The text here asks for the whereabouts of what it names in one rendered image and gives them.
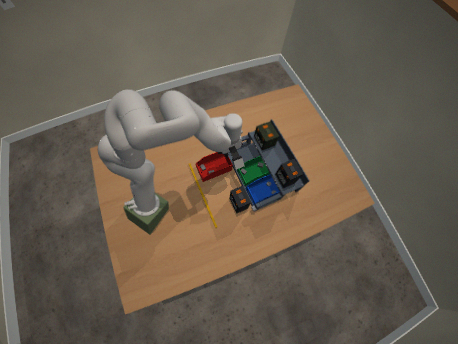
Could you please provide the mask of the blue open bin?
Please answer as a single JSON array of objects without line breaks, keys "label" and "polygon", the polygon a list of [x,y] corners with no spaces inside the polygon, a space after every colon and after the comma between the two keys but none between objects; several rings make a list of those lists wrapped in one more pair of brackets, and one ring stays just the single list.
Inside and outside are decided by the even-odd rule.
[{"label": "blue open bin", "polygon": [[[267,186],[267,182],[271,182],[270,186]],[[279,192],[279,189],[277,185],[275,184],[271,174],[262,177],[260,179],[255,180],[248,186],[246,186],[246,190],[253,202],[253,205],[256,203],[259,203],[265,199],[268,199],[272,197],[274,194]],[[276,193],[271,193],[273,190],[276,191]],[[279,192],[280,193],[280,192]],[[272,196],[271,196],[272,195]],[[269,197],[270,196],[270,197]]]}]

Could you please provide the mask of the green open bin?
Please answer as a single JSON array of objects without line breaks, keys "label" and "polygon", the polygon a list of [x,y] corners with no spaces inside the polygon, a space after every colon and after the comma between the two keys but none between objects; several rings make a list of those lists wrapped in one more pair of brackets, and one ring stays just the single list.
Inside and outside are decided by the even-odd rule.
[{"label": "green open bin", "polygon": [[244,170],[247,171],[245,175],[241,172],[242,168],[237,169],[245,186],[251,184],[257,179],[260,179],[270,174],[265,163],[263,165],[263,168],[261,168],[257,166],[258,162],[264,163],[261,156],[246,161],[244,163],[244,167],[242,167]]}]

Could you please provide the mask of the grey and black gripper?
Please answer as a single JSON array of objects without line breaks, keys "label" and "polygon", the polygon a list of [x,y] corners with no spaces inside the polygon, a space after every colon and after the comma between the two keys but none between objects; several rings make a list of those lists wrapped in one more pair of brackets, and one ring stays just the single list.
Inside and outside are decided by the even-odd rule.
[{"label": "grey and black gripper", "polygon": [[[239,149],[242,145],[243,145],[243,143],[242,143],[242,139],[241,139],[241,136],[240,136],[240,140],[239,140],[236,144],[231,144],[230,147],[235,146],[236,149]],[[229,147],[229,148],[230,148],[230,147]],[[218,153],[218,154],[224,154],[224,156],[225,156],[226,158],[228,158],[228,152],[230,152],[229,149],[227,149],[227,150],[224,151],[224,152],[217,152],[217,153]]]}]

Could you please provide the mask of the grey metal shelf rack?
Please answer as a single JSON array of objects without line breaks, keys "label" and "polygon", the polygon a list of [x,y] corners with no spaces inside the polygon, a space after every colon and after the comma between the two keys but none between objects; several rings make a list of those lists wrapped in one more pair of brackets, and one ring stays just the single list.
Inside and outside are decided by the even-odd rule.
[{"label": "grey metal shelf rack", "polygon": [[[278,135],[280,136],[275,146],[273,146],[271,148],[268,148],[268,149],[265,149],[265,150],[262,151],[260,146],[259,146],[259,144],[257,143],[257,141],[256,141],[256,139],[254,137],[255,131],[253,131],[253,132],[248,132],[248,135],[241,137],[242,141],[245,141],[245,140],[246,141],[243,142],[243,145],[239,149],[237,149],[237,151],[238,151],[239,155],[242,156],[244,163],[246,161],[249,161],[251,159],[254,159],[256,157],[261,156],[261,158],[262,158],[263,162],[265,163],[269,173],[271,174],[275,184],[277,185],[280,193],[276,194],[276,195],[274,195],[274,196],[272,196],[272,197],[270,197],[268,199],[265,199],[265,200],[263,200],[263,201],[261,201],[259,203],[256,203],[255,205],[253,205],[253,202],[252,202],[252,200],[251,200],[251,198],[250,198],[250,196],[249,196],[249,194],[248,194],[248,192],[246,190],[246,186],[244,185],[244,183],[243,183],[243,181],[242,181],[237,169],[235,169],[234,165],[233,165],[233,169],[234,169],[234,171],[235,171],[235,173],[236,173],[241,185],[244,186],[244,188],[245,188],[245,190],[246,190],[246,192],[247,192],[247,194],[248,194],[248,196],[249,196],[249,198],[251,200],[251,205],[252,205],[251,208],[252,208],[253,211],[257,210],[257,208],[260,207],[260,206],[262,206],[262,207],[260,207],[259,209],[261,209],[261,208],[263,208],[263,207],[265,207],[265,206],[267,206],[269,204],[272,204],[272,203],[280,200],[287,193],[290,193],[290,192],[292,192],[294,190],[295,190],[295,192],[297,192],[300,189],[300,187],[302,188],[303,186],[305,186],[310,181],[308,179],[307,175],[305,174],[304,170],[302,169],[301,165],[299,164],[298,160],[296,159],[295,155],[293,154],[292,150],[290,149],[289,145],[287,144],[287,142],[285,141],[284,137],[282,136],[281,132],[277,128],[277,126],[274,123],[274,121],[271,119],[270,122],[272,123],[272,125],[274,126],[274,128],[277,131]],[[251,143],[251,140],[252,140],[253,143]],[[290,185],[288,187],[283,188],[281,186],[277,176],[275,175],[275,173],[277,172],[277,170],[279,169],[279,167],[280,167],[280,165],[282,163],[284,163],[286,161],[289,161],[289,160],[292,160],[292,159],[296,160],[296,162],[298,163],[298,165],[301,168],[301,170],[304,173],[304,175],[296,183],[294,183],[294,184],[292,184],[292,185]],[[269,203],[269,202],[271,202],[271,203]]]}]

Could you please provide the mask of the red bin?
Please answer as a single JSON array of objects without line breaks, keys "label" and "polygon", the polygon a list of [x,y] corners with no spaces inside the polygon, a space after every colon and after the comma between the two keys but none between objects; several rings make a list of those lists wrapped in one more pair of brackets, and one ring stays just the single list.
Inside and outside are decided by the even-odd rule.
[{"label": "red bin", "polygon": [[[206,170],[202,170],[200,165],[204,164]],[[224,154],[213,153],[208,156],[203,157],[196,163],[198,172],[202,181],[207,181],[229,171],[232,171],[233,164],[228,156],[226,158]],[[209,174],[209,171],[214,170],[214,172]]]}]

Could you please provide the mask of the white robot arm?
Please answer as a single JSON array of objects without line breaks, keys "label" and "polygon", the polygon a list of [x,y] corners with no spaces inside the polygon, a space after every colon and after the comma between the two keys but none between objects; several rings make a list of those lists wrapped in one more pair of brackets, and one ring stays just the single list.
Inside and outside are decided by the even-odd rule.
[{"label": "white robot arm", "polygon": [[98,144],[98,155],[106,167],[131,180],[134,199],[125,202],[125,206],[132,204],[128,209],[134,208],[140,216],[154,214],[160,205],[157,196],[155,200],[153,186],[155,166],[146,159],[145,151],[140,150],[179,142],[194,135],[214,152],[229,149],[234,168],[244,167],[242,156],[235,146],[230,147],[243,133],[242,118],[238,114],[210,118],[203,108],[174,90],[161,96],[159,107],[165,122],[156,122],[146,100],[138,92],[129,89],[118,92],[106,107],[106,135]]}]

